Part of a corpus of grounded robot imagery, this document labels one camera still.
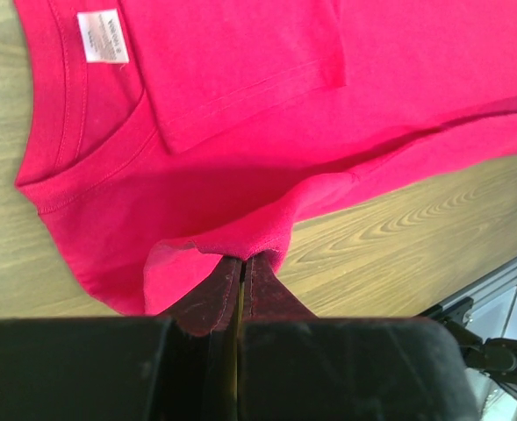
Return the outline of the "red t shirt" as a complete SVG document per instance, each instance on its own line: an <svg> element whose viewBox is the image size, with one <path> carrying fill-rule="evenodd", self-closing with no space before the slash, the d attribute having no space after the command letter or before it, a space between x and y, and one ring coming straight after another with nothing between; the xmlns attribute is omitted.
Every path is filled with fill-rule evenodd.
<svg viewBox="0 0 517 421"><path fill-rule="evenodd" d="M155 315L222 256L517 154L517 1L18 1L16 185L92 297Z"/></svg>

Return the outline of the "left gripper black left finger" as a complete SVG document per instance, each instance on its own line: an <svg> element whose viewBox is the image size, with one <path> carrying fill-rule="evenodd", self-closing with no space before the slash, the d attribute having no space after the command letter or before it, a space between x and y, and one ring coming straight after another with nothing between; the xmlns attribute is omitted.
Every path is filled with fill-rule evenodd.
<svg viewBox="0 0 517 421"><path fill-rule="evenodd" d="M234 420L243 264L152 317L0 319L0 420Z"/></svg>

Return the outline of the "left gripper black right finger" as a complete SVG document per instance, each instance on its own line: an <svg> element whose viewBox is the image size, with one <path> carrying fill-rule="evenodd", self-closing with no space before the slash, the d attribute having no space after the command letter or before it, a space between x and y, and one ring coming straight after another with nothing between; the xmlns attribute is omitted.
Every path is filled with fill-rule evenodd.
<svg viewBox="0 0 517 421"><path fill-rule="evenodd" d="M474 420L458 345L428 318L316 318L256 256L244 265L242 420Z"/></svg>

